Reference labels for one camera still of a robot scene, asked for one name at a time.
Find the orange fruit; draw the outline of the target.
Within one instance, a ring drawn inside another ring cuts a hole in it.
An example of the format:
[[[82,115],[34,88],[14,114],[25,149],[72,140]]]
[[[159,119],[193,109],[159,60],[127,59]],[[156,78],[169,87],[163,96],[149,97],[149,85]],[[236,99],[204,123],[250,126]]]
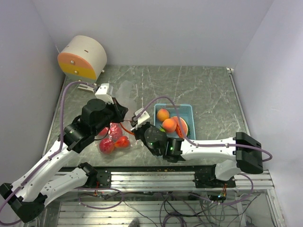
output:
[[[174,119],[168,118],[163,121],[162,127],[167,133],[173,133],[176,130],[177,123]]]

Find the clear zip top bag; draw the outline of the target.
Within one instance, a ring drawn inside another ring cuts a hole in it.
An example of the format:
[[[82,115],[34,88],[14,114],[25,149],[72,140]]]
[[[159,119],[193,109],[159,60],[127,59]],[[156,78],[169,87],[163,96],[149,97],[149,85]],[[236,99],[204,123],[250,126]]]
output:
[[[123,136],[127,136],[129,138],[130,142],[131,142],[131,138],[133,137],[132,132],[131,132],[131,118],[137,108],[136,102],[131,98],[132,88],[133,88],[133,83],[126,80],[120,84],[120,86],[118,87],[117,90],[113,89],[113,93],[112,93],[113,99],[116,98],[120,105],[128,108],[128,112],[125,116],[125,120],[118,124],[120,124],[120,127],[123,132]],[[99,143],[105,138],[109,138],[109,132],[104,137],[101,137],[98,135],[95,137],[95,143],[96,143],[98,150],[99,150]],[[113,154],[116,151],[127,152],[131,149],[131,147],[132,147],[131,143],[128,148],[116,148],[115,147],[114,151],[111,154]]]

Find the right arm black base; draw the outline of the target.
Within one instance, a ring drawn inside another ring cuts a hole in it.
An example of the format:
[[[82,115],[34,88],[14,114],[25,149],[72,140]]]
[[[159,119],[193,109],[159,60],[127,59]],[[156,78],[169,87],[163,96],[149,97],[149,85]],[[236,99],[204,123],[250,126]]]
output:
[[[193,166],[194,168],[194,180],[196,188],[235,188],[236,183],[234,177],[231,177],[229,180],[219,180],[215,176],[215,167],[214,165],[199,165]]]

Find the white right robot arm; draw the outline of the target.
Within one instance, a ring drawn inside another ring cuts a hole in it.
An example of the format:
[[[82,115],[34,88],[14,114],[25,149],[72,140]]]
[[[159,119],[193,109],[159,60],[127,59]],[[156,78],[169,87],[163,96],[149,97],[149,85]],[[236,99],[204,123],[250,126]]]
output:
[[[223,140],[187,140],[168,137],[149,122],[133,128],[132,132],[154,156],[161,156],[171,163],[200,158],[222,159],[223,162],[215,165],[214,172],[208,178],[214,187],[221,186],[241,172],[263,173],[261,144],[243,132]]]

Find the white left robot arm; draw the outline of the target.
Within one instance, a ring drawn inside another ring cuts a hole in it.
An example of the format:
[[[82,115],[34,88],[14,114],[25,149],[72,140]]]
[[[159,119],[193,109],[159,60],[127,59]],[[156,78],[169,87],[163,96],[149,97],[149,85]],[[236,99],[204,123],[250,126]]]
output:
[[[51,149],[26,174],[0,186],[1,196],[20,221],[32,221],[50,202],[71,189],[96,185],[98,172],[87,162],[79,164],[65,177],[53,183],[49,181],[68,160],[93,143],[105,127],[123,122],[127,112],[128,108],[115,98],[109,103],[97,98],[89,100],[81,115],[63,129]]]

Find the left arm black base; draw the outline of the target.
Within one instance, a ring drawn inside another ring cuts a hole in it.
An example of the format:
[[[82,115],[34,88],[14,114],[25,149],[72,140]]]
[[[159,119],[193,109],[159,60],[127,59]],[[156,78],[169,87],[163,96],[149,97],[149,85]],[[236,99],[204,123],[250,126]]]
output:
[[[83,188],[99,189],[99,188],[110,188],[111,187],[111,174],[106,169],[97,168],[95,169],[89,163],[81,163],[78,168],[85,172],[87,177]]]

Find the red apple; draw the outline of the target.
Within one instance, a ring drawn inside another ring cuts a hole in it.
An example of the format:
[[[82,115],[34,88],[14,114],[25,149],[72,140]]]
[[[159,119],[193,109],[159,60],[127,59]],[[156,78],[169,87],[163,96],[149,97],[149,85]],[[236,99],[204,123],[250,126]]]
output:
[[[116,148],[128,148],[129,146],[130,140],[127,136],[122,136],[115,142]]]
[[[122,136],[123,136],[123,132],[120,127],[120,124],[111,123],[109,128],[109,138],[113,141],[117,141]]]
[[[103,154],[111,154],[114,149],[115,143],[109,138],[105,138],[99,143],[99,150]]]
[[[109,128],[105,127],[99,134],[98,136],[104,137],[108,134]]]

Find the peach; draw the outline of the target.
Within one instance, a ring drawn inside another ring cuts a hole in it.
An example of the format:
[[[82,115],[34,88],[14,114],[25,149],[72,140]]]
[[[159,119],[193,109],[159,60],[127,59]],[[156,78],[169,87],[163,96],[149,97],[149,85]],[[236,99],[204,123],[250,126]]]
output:
[[[160,121],[163,122],[166,119],[169,118],[169,112],[166,109],[160,109],[157,114],[156,114],[156,118]]]

